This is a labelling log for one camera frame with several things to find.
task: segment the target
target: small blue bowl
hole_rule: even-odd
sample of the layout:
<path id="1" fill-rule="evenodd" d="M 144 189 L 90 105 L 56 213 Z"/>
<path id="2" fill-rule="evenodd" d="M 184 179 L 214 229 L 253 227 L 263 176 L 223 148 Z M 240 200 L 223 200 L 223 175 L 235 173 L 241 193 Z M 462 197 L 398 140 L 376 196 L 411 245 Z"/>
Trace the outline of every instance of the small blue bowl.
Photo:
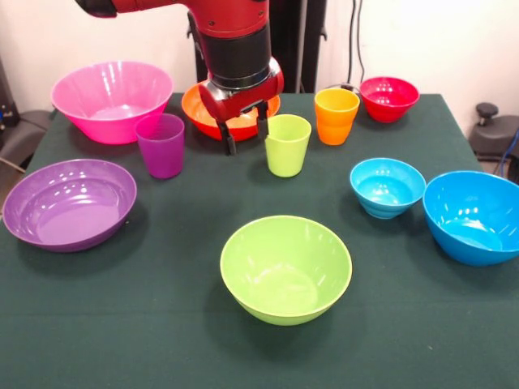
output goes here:
<path id="1" fill-rule="evenodd" d="M 426 187 L 413 166 L 391 158 L 363 160 L 354 166 L 350 183 L 362 207 L 378 219 L 392 219 L 419 201 Z"/>

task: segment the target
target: white wall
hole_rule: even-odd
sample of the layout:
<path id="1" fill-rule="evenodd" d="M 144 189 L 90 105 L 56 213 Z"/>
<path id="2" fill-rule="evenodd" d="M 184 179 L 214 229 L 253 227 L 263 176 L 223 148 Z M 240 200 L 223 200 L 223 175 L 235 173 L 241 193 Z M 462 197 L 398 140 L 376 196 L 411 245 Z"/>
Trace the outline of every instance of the white wall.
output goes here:
<path id="1" fill-rule="evenodd" d="M 352 3 L 328 0 L 329 40 L 321 46 L 319 88 L 347 79 Z M 420 92 L 441 93 L 465 133 L 480 101 L 519 114 L 518 16 L 518 0 L 364 0 L 360 37 L 366 77 L 393 75 Z M 353 74 L 358 85 L 357 63 Z"/>
<path id="2" fill-rule="evenodd" d="M 519 1 L 364 2 L 367 77 L 400 76 L 421 92 L 442 93 L 464 131 L 481 100 L 495 102 L 502 113 L 519 113 Z M 328 0 L 320 88 L 346 79 L 351 3 Z M 195 82 L 186 12 L 169 6 L 102 20 L 74 0 L 0 0 L 0 55 L 20 110 L 50 109 L 49 91 L 59 77 L 114 58 L 155 63 L 174 77 L 176 91 L 184 91 Z"/>
<path id="3" fill-rule="evenodd" d="M 76 67 L 135 59 L 162 67 L 175 90 L 196 82 L 187 8 L 97 19 L 74 0 L 0 0 L 0 55 L 20 111 L 50 109 L 50 89 Z"/>

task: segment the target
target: lime green cup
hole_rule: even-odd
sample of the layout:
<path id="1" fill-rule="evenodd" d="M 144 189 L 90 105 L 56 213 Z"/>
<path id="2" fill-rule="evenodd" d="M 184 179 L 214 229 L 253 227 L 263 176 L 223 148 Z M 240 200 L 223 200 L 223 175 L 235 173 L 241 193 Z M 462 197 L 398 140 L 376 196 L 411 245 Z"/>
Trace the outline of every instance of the lime green cup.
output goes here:
<path id="1" fill-rule="evenodd" d="M 265 139 L 268 169 L 278 177 L 293 177 L 302 170 L 310 139 L 311 124 L 296 115 L 268 119 Z"/>

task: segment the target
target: bowl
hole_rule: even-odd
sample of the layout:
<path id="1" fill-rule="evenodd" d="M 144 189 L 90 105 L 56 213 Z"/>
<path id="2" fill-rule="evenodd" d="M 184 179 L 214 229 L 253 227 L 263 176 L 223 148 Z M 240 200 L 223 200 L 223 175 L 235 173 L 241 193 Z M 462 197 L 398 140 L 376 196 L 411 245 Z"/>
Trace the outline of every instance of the bowl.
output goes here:
<path id="1" fill-rule="evenodd" d="M 173 93 L 173 80 L 162 69 L 142 62 L 97 63 L 72 71 L 51 92 L 52 104 L 91 140 L 133 143 L 135 124 L 162 113 Z"/>
<path id="2" fill-rule="evenodd" d="M 489 266 L 519 256 L 519 186 L 476 171 L 429 182 L 423 196 L 432 236 L 452 259 Z"/>
<path id="3" fill-rule="evenodd" d="M 367 113 L 377 122 L 392 123 L 418 102 L 418 89 L 403 79 L 375 77 L 360 86 Z"/>
<path id="4" fill-rule="evenodd" d="M 56 252 L 86 250 L 111 237 L 137 196 L 133 177 L 104 160 L 66 160 L 29 174 L 3 205 L 21 241 Z"/>
<path id="5" fill-rule="evenodd" d="M 392 219 L 422 198 L 426 183 L 413 166 L 391 158 L 372 158 L 356 164 L 350 185 L 362 207 L 378 219 Z"/>
<path id="6" fill-rule="evenodd" d="M 342 240 L 297 216 L 268 216 L 242 226 L 221 253 L 221 276 L 238 303 L 280 326 L 309 322 L 348 287 L 352 263 Z"/>
<path id="7" fill-rule="evenodd" d="M 199 129 L 200 132 L 207 136 L 221 140 L 220 129 L 217 126 L 217 121 L 209 114 L 205 108 L 198 89 L 198 84 L 189 88 L 182 97 L 182 110 Z M 275 96 L 268 101 L 268 118 L 274 116 L 281 106 L 281 98 Z M 229 132 L 237 142 L 250 139 L 258 134 L 258 126 L 256 125 L 256 118 L 258 111 L 256 108 L 243 113 L 239 118 L 232 118 L 227 121 Z"/>

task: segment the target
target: red robot arm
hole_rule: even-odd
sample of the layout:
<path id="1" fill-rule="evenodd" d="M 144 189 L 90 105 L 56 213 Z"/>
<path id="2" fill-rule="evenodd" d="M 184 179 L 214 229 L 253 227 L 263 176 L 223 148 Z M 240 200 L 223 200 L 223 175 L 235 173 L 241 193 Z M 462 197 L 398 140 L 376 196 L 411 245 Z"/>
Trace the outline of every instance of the red robot arm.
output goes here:
<path id="1" fill-rule="evenodd" d="M 267 101 L 284 87 L 281 68 L 271 54 L 268 0 L 76 1 L 98 17 L 172 4 L 187 6 L 193 37 L 209 73 L 199 87 L 200 95 L 217 120 L 226 152 L 234 154 L 236 144 L 225 123 L 249 109 L 258 109 L 259 136 L 267 135 Z"/>

